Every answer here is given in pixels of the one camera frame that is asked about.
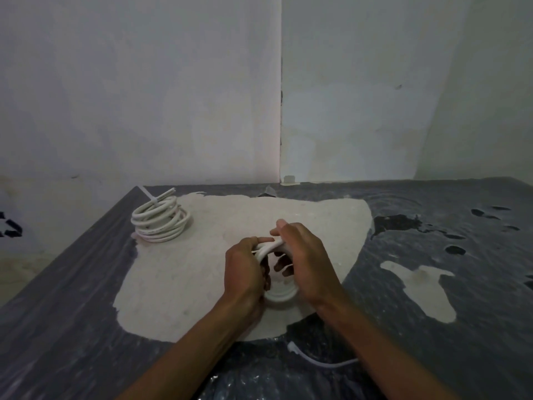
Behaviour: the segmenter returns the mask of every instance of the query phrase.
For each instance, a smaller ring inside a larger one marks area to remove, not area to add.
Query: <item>small white object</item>
[[[288,255],[291,259],[293,254],[290,251],[290,248],[282,239],[276,240],[275,242],[261,242],[257,245],[257,251],[255,257],[257,261],[261,262],[268,254],[276,252],[281,252]],[[265,299],[272,303],[283,303],[291,300],[298,293],[298,287],[294,283],[288,283],[283,285],[281,289],[270,289],[265,292]]]
[[[291,341],[289,344],[287,344],[287,349],[289,350],[289,352],[291,352],[291,353],[294,352],[295,354],[298,354],[299,356],[304,358],[306,361],[312,363],[313,365],[319,366],[321,368],[329,368],[329,369],[340,368],[341,366],[346,366],[346,365],[350,365],[350,364],[354,364],[356,362],[359,362],[359,360],[357,358],[350,359],[349,361],[340,362],[338,364],[326,364],[326,363],[323,363],[323,362],[318,362],[318,361],[315,361],[313,358],[305,355],[303,353],[303,351],[301,349],[299,349],[293,341]]]
[[[172,194],[176,188],[171,188],[164,194],[154,197],[146,188],[139,186],[150,202],[139,206],[132,213],[131,222],[135,226],[135,232],[147,242],[167,242],[179,236],[189,218],[187,212],[177,203],[177,197]]]

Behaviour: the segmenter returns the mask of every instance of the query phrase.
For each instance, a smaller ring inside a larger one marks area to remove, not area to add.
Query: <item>white electrical wire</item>
[[[139,188],[150,198],[150,202],[139,206],[132,213],[131,222],[137,235],[151,243],[167,242],[179,236],[191,214],[172,195],[176,188],[171,188],[158,197],[154,197],[143,186]]]
[[[291,353],[294,352],[294,353],[298,354],[299,356],[301,356],[302,358],[304,358],[307,362],[310,362],[310,363],[312,363],[313,365],[316,365],[316,366],[320,366],[321,368],[329,368],[329,369],[340,368],[341,366],[346,366],[346,365],[350,365],[350,364],[354,364],[356,362],[359,362],[359,360],[357,358],[350,359],[349,361],[340,362],[338,364],[325,364],[323,362],[318,362],[318,361],[315,361],[313,358],[305,355],[303,353],[303,351],[301,349],[299,349],[297,347],[297,345],[293,341],[291,341],[289,344],[287,344],[287,349],[289,350],[289,352],[291,352]]]

